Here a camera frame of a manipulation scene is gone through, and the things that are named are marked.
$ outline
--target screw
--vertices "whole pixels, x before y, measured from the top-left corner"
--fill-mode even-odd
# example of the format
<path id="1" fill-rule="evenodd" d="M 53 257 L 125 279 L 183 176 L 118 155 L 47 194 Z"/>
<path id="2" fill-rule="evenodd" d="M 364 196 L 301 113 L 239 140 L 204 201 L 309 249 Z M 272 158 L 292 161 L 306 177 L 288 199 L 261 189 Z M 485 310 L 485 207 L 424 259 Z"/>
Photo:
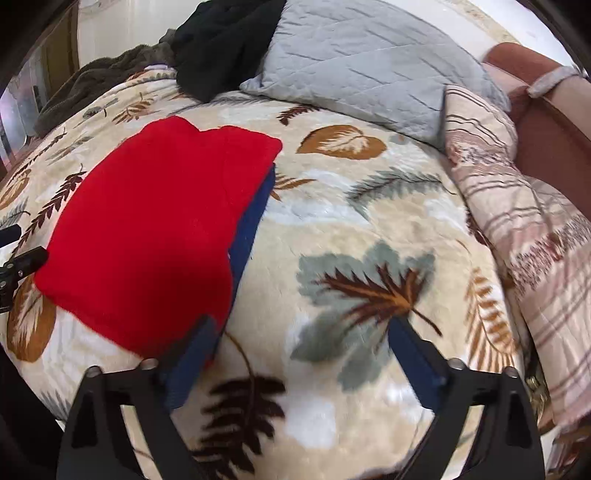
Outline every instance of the screw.
<path id="1" fill-rule="evenodd" d="M 519 378 L 519 372 L 515 367 L 505 368 L 505 373 L 509 375 L 511 378 Z"/>
<path id="2" fill-rule="evenodd" d="M 153 370 L 157 366 L 158 360 L 156 360 L 155 358 L 146 358 L 145 360 L 142 360 L 139 364 L 139 367 L 142 370 Z"/>
<path id="3" fill-rule="evenodd" d="M 466 368 L 466 364 L 462 362 L 459 358 L 450 358 L 447 361 L 447 364 L 454 370 L 464 370 Z"/>
<path id="4" fill-rule="evenodd" d="M 101 367 L 94 365 L 86 370 L 86 376 L 89 378 L 98 377 L 103 372 Z"/>

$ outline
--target leaf-patterned blanket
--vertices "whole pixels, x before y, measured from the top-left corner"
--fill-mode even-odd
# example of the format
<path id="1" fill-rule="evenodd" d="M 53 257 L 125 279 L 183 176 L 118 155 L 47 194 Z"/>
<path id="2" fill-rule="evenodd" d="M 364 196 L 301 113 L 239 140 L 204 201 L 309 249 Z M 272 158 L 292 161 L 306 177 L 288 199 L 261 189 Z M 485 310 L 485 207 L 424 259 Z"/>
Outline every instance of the leaf-patterned blanket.
<path id="1" fill-rule="evenodd" d="M 445 357 L 473 368 L 521 367 L 491 252 L 435 149 L 345 115 L 239 92 L 199 104 L 174 75 L 130 79 L 60 125 L 5 183 L 0 227 L 22 227 L 18 251 L 47 245 L 86 173 L 159 118 L 180 115 L 199 129 L 237 125 L 283 142 L 227 332 L 173 414 L 214 477 L 345 480 L 396 470 L 432 415 L 388 348 L 391 316 L 408 316 Z M 154 201 L 165 201 L 182 174 L 170 171 L 163 152 Z M 0 261 L 14 250 L 1 249 Z M 56 307 L 30 279 L 0 318 L 3 347 L 61 419 L 87 367 L 113 371 L 140 360 Z M 450 477 L 478 418 L 473 412 L 466 424 Z"/>

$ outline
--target red cloth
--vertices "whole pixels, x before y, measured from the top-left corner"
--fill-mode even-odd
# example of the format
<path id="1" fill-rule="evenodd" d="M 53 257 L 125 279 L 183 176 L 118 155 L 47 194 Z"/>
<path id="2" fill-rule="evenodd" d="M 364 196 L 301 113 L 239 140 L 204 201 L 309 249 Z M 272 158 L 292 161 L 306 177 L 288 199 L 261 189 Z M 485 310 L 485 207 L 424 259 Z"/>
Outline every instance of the red cloth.
<path id="1" fill-rule="evenodd" d="M 65 206 L 39 290 L 94 331 L 148 357 L 202 314 L 224 324 L 236 224 L 281 150 L 237 127 L 173 116 L 98 164 Z"/>

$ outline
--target gray pillow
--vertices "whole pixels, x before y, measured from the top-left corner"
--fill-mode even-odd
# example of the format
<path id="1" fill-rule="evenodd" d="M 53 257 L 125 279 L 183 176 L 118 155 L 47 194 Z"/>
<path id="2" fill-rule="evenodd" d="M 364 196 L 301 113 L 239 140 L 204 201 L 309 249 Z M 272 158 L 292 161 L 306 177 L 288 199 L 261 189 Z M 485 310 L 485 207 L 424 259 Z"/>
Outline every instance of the gray pillow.
<path id="1" fill-rule="evenodd" d="M 511 108 L 474 57 L 398 7 L 381 0 L 287 0 L 262 72 L 240 88 L 381 124 L 441 150 L 447 84 Z"/>

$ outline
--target brown leaf print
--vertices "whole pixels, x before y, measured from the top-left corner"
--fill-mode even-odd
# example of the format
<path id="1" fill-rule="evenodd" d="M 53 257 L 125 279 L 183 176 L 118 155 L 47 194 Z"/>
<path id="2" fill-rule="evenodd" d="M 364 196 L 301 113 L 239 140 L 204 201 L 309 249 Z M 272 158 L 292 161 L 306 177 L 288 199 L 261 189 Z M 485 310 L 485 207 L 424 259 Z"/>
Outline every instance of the brown leaf print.
<path id="1" fill-rule="evenodd" d="M 491 247 L 492 244 L 488 241 L 488 238 L 484 236 L 484 233 L 478 227 L 476 220 L 474 220 L 474 216 L 472 215 L 471 211 L 466 209 L 466 226 L 468 227 L 468 231 L 472 236 L 476 239 L 478 243 L 484 245 L 485 247 Z"/>
<path id="2" fill-rule="evenodd" d="M 246 448 L 262 455 L 259 435 L 273 439 L 275 428 L 270 420 L 285 418 L 281 406 L 272 400 L 285 393 L 285 385 L 278 378 L 256 375 L 238 341 L 228 332 L 225 335 L 242 356 L 248 376 L 225 381 L 211 390 L 210 395 L 221 398 L 203 409 L 213 418 L 203 429 L 206 433 L 200 447 L 191 454 L 209 478 L 238 480 L 235 469 L 255 473 Z"/>
<path id="3" fill-rule="evenodd" d="M 0 197 L 0 210 L 9 206 L 22 193 L 29 183 L 30 173 L 30 169 L 25 170 L 14 183 L 6 187 Z"/>
<path id="4" fill-rule="evenodd" d="M 18 250 L 25 244 L 25 242 L 35 232 L 35 230 L 43 226 L 43 223 L 46 219 L 51 218 L 51 214 L 54 212 L 54 210 L 60 210 L 62 202 L 65 202 L 70 196 L 70 193 L 76 190 L 78 184 L 82 182 L 82 176 L 85 173 L 85 171 L 81 171 L 79 173 L 74 173 L 66 177 L 64 183 L 61 184 L 60 189 L 57 191 L 57 193 L 51 198 L 49 202 L 43 205 L 41 211 L 31 221 L 31 224 L 27 227 L 25 233 L 18 241 L 17 247 L 13 250 L 12 256 L 14 256 L 18 252 Z"/>
<path id="5" fill-rule="evenodd" d="M 136 78 L 141 77 L 144 73 L 146 73 L 146 70 L 140 70 L 139 72 L 135 72 L 134 74 L 132 74 L 129 77 L 127 77 L 125 79 L 125 81 L 128 82 L 130 80 L 135 80 Z"/>
<path id="6" fill-rule="evenodd" d="M 18 287 L 8 315 L 7 346 L 24 362 L 36 362 L 45 350 L 56 323 L 56 306 L 27 277 Z"/>
<path id="7" fill-rule="evenodd" d="M 478 370 L 499 373 L 513 366 L 516 346 L 505 314 L 491 292 L 490 281 L 480 268 L 475 268 L 465 295 L 469 325 L 466 342 L 470 345 L 468 363 L 476 365 Z"/>
<path id="8" fill-rule="evenodd" d="M 275 176 L 275 186 L 273 187 L 273 190 L 271 191 L 271 196 L 275 200 L 278 200 L 280 202 L 281 197 L 279 196 L 279 194 L 277 192 L 279 192 L 280 190 L 295 189 L 301 185 L 305 185 L 306 183 L 310 183 L 311 181 L 315 181 L 315 180 L 314 179 L 294 179 L 292 177 L 287 177 L 285 175 L 277 174 Z"/>
<path id="9" fill-rule="evenodd" d="M 49 150 L 51 147 L 53 147 L 56 143 L 58 143 L 66 135 L 67 135 L 66 127 L 64 127 L 64 131 L 61 134 L 57 134 L 54 138 L 52 138 L 51 141 L 49 142 L 49 144 L 45 148 L 43 148 L 37 155 L 35 155 L 31 160 L 27 161 L 21 168 L 19 168 L 19 170 L 8 181 L 7 185 L 10 185 L 15 179 L 19 178 L 19 175 L 23 171 L 28 169 L 33 163 L 35 163 L 36 159 L 41 157 L 41 155 L 43 155 L 47 150 Z"/>
<path id="10" fill-rule="evenodd" d="M 378 285 L 365 274 L 365 281 L 352 273 L 349 279 L 337 268 L 335 274 L 324 274 L 324 278 L 317 282 L 324 285 L 325 290 L 336 290 L 345 297 L 362 299 L 363 302 L 351 308 L 343 315 L 343 320 L 352 319 L 349 329 L 361 325 L 371 319 L 377 323 L 387 322 L 394 316 L 406 316 L 414 312 L 441 336 L 441 330 L 435 323 L 418 312 L 415 305 L 421 290 L 425 285 L 426 277 L 418 280 L 419 272 L 409 268 L 405 275 L 400 274 L 398 283 L 394 281 L 388 271 L 388 264 L 377 265 L 376 270 L 384 286 Z"/>
<path id="11" fill-rule="evenodd" d="M 320 108 L 314 105 L 296 105 L 281 112 L 279 115 L 277 115 L 277 119 L 287 127 L 291 119 L 301 115 L 302 113 L 308 112 L 320 112 Z"/>
<path id="12" fill-rule="evenodd" d="M 309 133 L 297 153 L 322 153 L 331 157 L 368 160 L 381 155 L 386 144 L 379 138 L 366 137 L 352 125 L 331 125 Z"/>
<path id="13" fill-rule="evenodd" d="M 156 111 L 150 111 L 150 105 L 154 103 L 153 98 L 146 98 L 140 93 L 139 94 L 139 101 L 132 103 L 128 107 L 125 108 L 122 112 L 118 113 L 113 117 L 113 121 L 115 124 L 120 124 L 121 122 L 131 122 L 132 120 L 139 120 L 139 117 L 149 115 L 151 113 L 156 113 Z"/>
<path id="14" fill-rule="evenodd" d="M 183 92 L 182 90 L 179 90 L 177 92 L 173 92 L 172 96 L 170 98 L 168 98 L 168 100 L 176 100 L 178 98 L 190 98 L 190 99 L 193 99 L 193 97 L 190 96 L 187 92 Z"/>

